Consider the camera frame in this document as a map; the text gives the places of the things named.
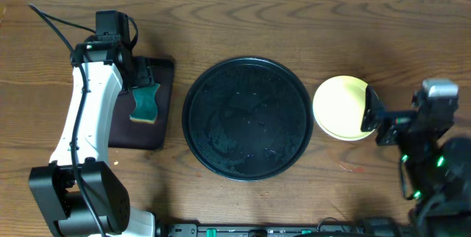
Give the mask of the yellow plate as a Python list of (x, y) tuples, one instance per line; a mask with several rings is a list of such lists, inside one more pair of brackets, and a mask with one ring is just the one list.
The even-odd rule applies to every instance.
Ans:
[(328, 135), (342, 141), (358, 141), (374, 130), (362, 131), (368, 84), (356, 77), (336, 76), (325, 80), (313, 97), (316, 123)]

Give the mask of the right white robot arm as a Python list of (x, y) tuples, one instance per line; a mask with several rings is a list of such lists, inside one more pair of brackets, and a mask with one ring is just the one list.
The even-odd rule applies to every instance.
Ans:
[(448, 79), (426, 79), (410, 110), (388, 111), (372, 87), (365, 90), (361, 131), (377, 132), (378, 146), (400, 150), (400, 186), (412, 236), (470, 235), (470, 139), (438, 140), (454, 125), (458, 86)]

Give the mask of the dark rectangular tray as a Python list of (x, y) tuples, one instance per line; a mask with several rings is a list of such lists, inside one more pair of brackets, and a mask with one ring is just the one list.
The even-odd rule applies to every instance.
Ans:
[(166, 128), (171, 107), (171, 94), (174, 80), (174, 59), (172, 57), (148, 58), (152, 67), (155, 84), (160, 84), (155, 101), (158, 107), (157, 120), (154, 124), (137, 123), (130, 120), (135, 109), (132, 91), (122, 90), (114, 106), (110, 137), (110, 147), (126, 149), (159, 150), (164, 145)]

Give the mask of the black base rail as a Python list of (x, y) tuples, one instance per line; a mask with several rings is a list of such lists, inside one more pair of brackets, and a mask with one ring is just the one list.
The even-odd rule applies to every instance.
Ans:
[(390, 218), (368, 218), (343, 222), (333, 217), (318, 224), (199, 224), (179, 223), (157, 226), (157, 237), (290, 237), (290, 236), (391, 236), (412, 237), (412, 229)]

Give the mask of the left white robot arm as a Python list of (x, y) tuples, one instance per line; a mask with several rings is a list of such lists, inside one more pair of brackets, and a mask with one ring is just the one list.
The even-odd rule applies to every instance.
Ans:
[(76, 45), (74, 88), (49, 164), (32, 168), (29, 189), (53, 236), (156, 236), (155, 215), (131, 206), (108, 163), (110, 127), (133, 59), (118, 35)]

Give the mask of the green yellow sponge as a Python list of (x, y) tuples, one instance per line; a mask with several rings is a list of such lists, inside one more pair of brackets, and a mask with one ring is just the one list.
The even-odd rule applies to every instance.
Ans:
[(135, 100), (135, 109), (130, 114), (130, 120), (137, 123), (154, 124), (157, 120), (158, 107), (155, 96), (160, 87), (156, 83), (145, 88), (136, 88), (132, 91)]

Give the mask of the round black tray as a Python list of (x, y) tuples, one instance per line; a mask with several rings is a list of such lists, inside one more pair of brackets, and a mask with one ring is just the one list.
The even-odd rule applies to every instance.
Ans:
[(308, 92), (290, 69), (262, 57), (236, 57), (194, 82), (182, 111), (195, 158), (231, 180), (275, 177), (302, 156), (314, 128)]

